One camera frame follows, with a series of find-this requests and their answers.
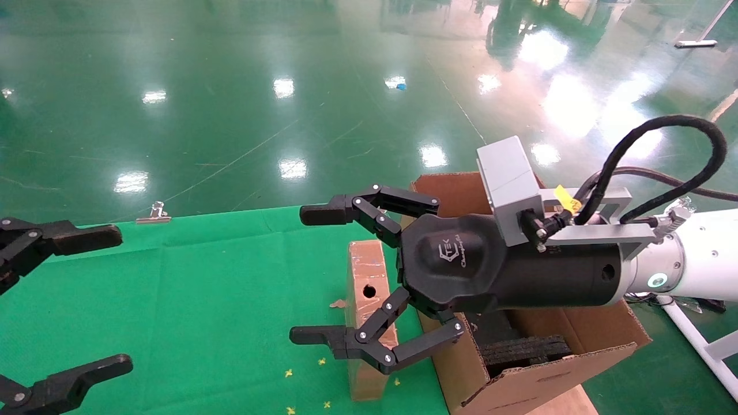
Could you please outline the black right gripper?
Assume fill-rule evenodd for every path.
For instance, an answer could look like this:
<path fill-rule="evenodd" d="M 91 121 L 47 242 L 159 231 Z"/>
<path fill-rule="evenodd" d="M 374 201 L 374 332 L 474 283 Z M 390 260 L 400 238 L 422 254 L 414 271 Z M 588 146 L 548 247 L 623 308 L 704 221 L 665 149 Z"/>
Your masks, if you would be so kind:
<path fill-rule="evenodd" d="M 594 307 L 614 299 L 622 260 L 616 244 L 509 247 L 492 215 L 442 218 L 439 199 L 375 184 L 300 207 L 305 226 L 358 223 L 401 257 L 401 283 L 359 328 L 296 326 L 296 345 L 328 346 L 337 360 L 361 359 L 390 375 L 432 356 L 464 334 L 452 312 Z M 389 213 L 417 218 L 402 230 Z M 390 348 L 380 342 L 408 305 L 437 316 L 440 328 Z"/>

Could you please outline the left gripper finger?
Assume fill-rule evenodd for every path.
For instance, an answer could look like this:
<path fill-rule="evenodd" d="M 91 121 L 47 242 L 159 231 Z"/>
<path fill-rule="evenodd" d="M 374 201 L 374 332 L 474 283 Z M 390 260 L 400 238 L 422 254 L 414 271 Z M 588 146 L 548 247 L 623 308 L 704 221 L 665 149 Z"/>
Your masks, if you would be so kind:
<path fill-rule="evenodd" d="M 116 354 L 65 371 L 48 375 L 26 387 L 1 376 L 2 414 L 62 414 L 76 410 L 95 384 L 127 375 L 133 361 Z"/>
<path fill-rule="evenodd" d="M 37 224 L 2 218 L 1 294 L 53 255 L 77 255 L 121 244 L 121 230 L 114 224 L 77 228 L 68 220 Z"/>

